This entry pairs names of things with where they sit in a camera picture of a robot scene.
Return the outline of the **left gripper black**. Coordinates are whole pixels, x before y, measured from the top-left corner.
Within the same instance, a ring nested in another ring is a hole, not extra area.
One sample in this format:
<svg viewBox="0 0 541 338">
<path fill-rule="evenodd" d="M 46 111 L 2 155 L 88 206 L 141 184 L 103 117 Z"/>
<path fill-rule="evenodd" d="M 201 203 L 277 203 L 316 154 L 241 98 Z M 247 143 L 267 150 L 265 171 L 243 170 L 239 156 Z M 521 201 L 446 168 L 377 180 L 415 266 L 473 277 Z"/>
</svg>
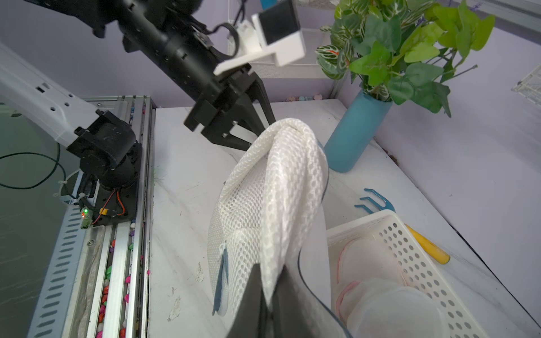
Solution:
<svg viewBox="0 0 541 338">
<path fill-rule="evenodd" d="M 253 103 L 259 102 L 269 125 L 276 122 L 263 81 L 250 70 L 240 67 L 211 76 L 184 125 L 191 131 L 201 125 L 201 134 L 213 144 L 247 151 L 266 129 Z"/>
</svg>

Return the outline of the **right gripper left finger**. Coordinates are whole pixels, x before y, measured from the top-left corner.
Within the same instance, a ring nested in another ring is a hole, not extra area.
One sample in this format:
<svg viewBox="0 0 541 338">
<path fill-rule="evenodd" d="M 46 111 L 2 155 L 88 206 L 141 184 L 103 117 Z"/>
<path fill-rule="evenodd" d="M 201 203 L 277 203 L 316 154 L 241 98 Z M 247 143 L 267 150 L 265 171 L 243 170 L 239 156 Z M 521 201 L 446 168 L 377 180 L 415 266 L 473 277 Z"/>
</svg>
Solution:
<svg viewBox="0 0 541 338">
<path fill-rule="evenodd" d="M 261 283 L 261 269 L 257 263 L 252 267 L 242 301 L 227 338 L 265 337 L 267 312 Z"/>
</svg>

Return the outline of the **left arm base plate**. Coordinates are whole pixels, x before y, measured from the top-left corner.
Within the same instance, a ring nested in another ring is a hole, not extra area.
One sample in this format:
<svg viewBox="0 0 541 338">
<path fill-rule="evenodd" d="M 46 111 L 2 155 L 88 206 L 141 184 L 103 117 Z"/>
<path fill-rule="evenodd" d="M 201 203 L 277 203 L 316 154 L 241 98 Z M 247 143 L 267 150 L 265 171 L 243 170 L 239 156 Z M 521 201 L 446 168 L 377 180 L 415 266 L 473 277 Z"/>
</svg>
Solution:
<svg viewBox="0 0 541 338">
<path fill-rule="evenodd" d="M 105 187 L 95 175 L 83 173 L 77 189 L 82 229 L 135 218 L 138 210 L 141 153 L 142 145 L 137 142 L 125 158 L 125 162 L 132 166 L 133 176 L 120 187 Z"/>
</svg>

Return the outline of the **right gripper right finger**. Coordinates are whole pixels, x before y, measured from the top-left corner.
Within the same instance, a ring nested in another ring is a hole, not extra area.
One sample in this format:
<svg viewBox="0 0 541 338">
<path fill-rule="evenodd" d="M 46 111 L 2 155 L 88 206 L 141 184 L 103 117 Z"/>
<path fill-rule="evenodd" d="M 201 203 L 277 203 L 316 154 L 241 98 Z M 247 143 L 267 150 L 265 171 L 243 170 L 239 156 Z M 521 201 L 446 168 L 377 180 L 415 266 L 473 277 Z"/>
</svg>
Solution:
<svg viewBox="0 0 541 338">
<path fill-rule="evenodd" d="M 304 280 L 284 268 L 271 301 L 273 337 L 337 337 L 338 324 L 330 309 Z"/>
</svg>

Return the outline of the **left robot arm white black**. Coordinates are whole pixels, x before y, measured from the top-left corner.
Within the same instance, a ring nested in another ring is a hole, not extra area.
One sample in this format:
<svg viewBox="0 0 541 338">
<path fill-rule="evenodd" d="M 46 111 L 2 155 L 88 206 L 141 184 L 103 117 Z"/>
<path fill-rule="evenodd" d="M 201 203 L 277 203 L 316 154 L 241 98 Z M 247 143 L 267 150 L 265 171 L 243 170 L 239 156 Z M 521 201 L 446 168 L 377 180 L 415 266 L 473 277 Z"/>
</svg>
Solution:
<svg viewBox="0 0 541 338">
<path fill-rule="evenodd" d="M 232 134 L 262 134 L 276 118 L 260 77 L 211 39 L 227 30 L 224 1 L 3 1 L 1 102 L 79 158 L 83 173 L 116 190 L 139 177 L 134 128 L 88 96 L 142 92 L 186 98 L 184 121 L 213 144 L 246 151 Z"/>
</svg>

